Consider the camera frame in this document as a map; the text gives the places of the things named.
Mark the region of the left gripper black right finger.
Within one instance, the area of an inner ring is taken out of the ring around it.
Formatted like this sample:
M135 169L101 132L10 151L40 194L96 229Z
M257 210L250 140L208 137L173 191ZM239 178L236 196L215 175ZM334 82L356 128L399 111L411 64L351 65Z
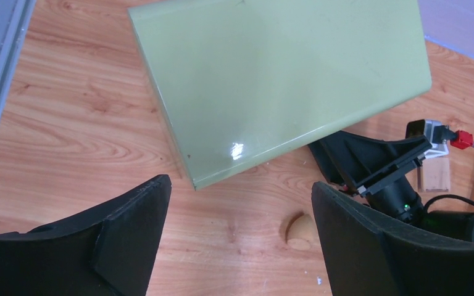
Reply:
M311 201L333 295L474 295L474 213L434 211L420 229L323 182Z

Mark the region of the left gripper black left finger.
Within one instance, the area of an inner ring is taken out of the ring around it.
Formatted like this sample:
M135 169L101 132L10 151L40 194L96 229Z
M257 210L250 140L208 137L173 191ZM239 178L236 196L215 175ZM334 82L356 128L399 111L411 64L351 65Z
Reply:
M0 295L145 295L171 190L157 175L67 218L0 234Z

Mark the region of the green metal drawer cabinet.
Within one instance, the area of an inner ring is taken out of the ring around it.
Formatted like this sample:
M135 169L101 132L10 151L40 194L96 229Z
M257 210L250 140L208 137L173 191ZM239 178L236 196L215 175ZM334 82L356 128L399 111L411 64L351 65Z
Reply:
M128 15L197 190L432 84L417 1L159 1Z

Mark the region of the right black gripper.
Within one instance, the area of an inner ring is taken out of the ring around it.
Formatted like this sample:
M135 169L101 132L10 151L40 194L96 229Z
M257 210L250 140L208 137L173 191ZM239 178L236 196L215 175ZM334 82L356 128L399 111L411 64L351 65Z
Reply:
M330 184L344 193L361 195L375 210L424 230L474 242L474 214L433 211L436 201L455 199L444 194L422 203L405 175L419 167L431 148L425 136L383 141L338 131L308 145L317 166Z

